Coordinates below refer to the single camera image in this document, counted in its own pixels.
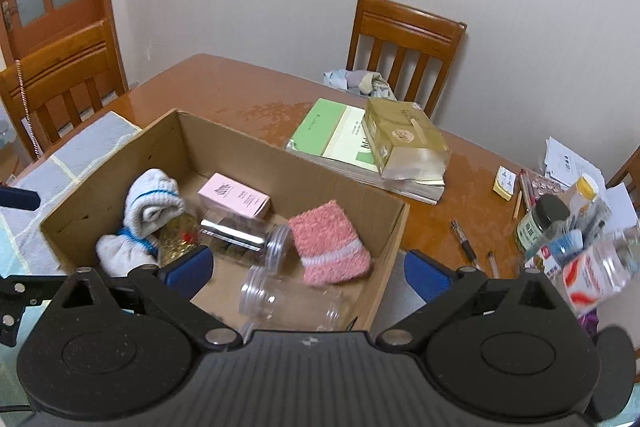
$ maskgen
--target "pink towel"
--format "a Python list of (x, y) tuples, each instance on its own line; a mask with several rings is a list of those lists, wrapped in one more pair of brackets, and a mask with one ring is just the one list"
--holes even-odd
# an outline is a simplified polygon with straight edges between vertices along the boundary
[(347, 281), (369, 271), (371, 256), (335, 200), (289, 219), (307, 284)]

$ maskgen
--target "wooden chair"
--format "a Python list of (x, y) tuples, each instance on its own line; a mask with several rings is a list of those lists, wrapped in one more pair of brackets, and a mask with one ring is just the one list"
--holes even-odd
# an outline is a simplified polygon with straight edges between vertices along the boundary
[(626, 190), (629, 191), (631, 200), (634, 202), (634, 208), (640, 210), (640, 147), (636, 149), (626, 163), (607, 183), (607, 188), (615, 187), (621, 184), (625, 178), (629, 176), (630, 181), (626, 184)]
[[(102, 108), (102, 100), (95, 84), (97, 75), (107, 73), (111, 81), (110, 87), (113, 87), (118, 96), (126, 92), (108, 20), (97, 22), (44, 46), (24, 57), (20, 63), (29, 112), (37, 115), (50, 143), (57, 142), (60, 134), (51, 118), (47, 102), (61, 95), (71, 124), (77, 127), (82, 121), (70, 92), (72, 87), (84, 83), (95, 112)], [(0, 95), (21, 142), (35, 160), (33, 143), (22, 125), (25, 111), (15, 64), (9, 64), (6, 70), (0, 72)], [(41, 139), (38, 143), (44, 150)]]
[(442, 61), (424, 112), (431, 118), (433, 109), (444, 87), (449, 67), (456, 54), (458, 43), (466, 31), (466, 24), (455, 22), (433, 13), (388, 0), (358, 0), (353, 21), (347, 69), (353, 71), (356, 47), (360, 35), (373, 37), (373, 48), (367, 70), (376, 71), (380, 61), (382, 44), (386, 41), (398, 46), (388, 83), (396, 89), (398, 76), (407, 50), (417, 50), (420, 58), (411, 77), (405, 100), (415, 101), (424, 70), (430, 57)]

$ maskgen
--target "rope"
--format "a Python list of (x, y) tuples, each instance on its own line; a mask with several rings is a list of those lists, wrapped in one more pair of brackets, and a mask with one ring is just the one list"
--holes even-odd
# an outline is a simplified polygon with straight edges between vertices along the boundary
[(29, 138), (31, 138), (31, 143), (33, 143), (33, 149), (36, 152), (36, 156), (40, 158), (40, 150), (38, 149), (38, 142), (36, 142), (36, 138), (33, 134), (33, 125), (31, 124), (31, 115), (29, 114), (29, 109), (27, 107), (27, 93), (24, 90), (24, 82), (22, 81), (22, 64), (20, 63), (20, 60), (15, 61), (15, 68), (18, 71), (18, 82), (20, 82), (20, 97), (22, 99), (22, 105), (24, 106), (24, 115), (27, 120)]

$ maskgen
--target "bottle with red label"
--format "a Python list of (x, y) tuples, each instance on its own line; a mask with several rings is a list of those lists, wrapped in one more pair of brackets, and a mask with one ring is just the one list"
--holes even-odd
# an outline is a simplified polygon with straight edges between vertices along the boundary
[(610, 234), (594, 243), (551, 277), (576, 316), (622, 291), (640, 271), (640, 229)]

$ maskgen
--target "pink box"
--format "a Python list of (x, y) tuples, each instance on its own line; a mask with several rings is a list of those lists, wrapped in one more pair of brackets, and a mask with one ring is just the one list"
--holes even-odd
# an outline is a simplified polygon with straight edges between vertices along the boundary
[(205, 208), (220, 204), (246, 217), (264, 217), (270, 205), (267, 195), (218, 173), (210, 177), (198, 195)]

